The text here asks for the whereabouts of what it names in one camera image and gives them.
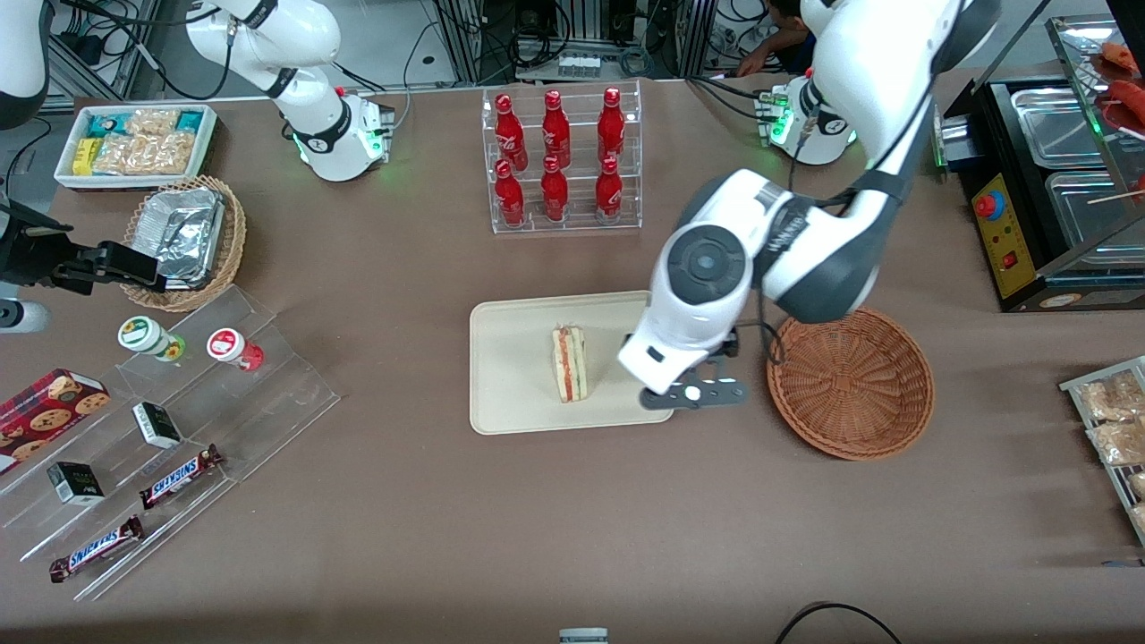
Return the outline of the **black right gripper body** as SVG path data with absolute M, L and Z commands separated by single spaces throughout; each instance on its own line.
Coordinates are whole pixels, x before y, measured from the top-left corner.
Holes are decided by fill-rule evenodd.
M 73 225 L 7 225 L 1 241 L 1 281 L 13 285 L 54 285 L 58 266 L 74 256 L 68 233 Z

